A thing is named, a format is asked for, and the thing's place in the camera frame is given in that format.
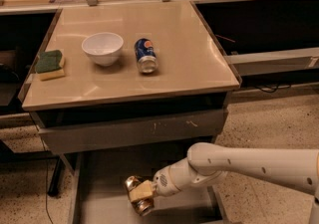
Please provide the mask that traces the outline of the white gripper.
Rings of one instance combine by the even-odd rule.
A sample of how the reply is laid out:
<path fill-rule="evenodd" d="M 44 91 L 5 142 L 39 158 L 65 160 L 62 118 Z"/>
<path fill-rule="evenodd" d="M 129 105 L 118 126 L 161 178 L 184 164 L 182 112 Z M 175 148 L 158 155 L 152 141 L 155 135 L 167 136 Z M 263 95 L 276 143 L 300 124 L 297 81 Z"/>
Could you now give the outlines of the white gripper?
<path fill-rule="evenodd" d="M 221 182 L 226 171 L 209 166 L 196 166 L 187 158 L 159 170 L 153 182 L 146 180 L 129 191 L 131 202 L 153 198 L 169 197 L 190 188 L 209 186 Z"/>

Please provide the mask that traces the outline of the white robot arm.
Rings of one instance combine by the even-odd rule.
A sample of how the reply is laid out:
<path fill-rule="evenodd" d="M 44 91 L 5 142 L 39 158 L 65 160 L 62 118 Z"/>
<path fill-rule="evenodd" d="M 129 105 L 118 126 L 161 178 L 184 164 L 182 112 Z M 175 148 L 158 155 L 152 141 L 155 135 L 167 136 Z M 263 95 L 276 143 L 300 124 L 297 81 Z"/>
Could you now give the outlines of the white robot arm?
<path fill-rule="evenodd" d="M 129 177 L 127 193 L 135 211 L 144 216 L 154 208 L 155 197 L 215 184 L 228 171 L 312 195 L 309 224 L 319 223 L 318 149 L 231 148 L 200 142 L 188 149 L 186 158 L 157 171 L 151 180 Z"/>

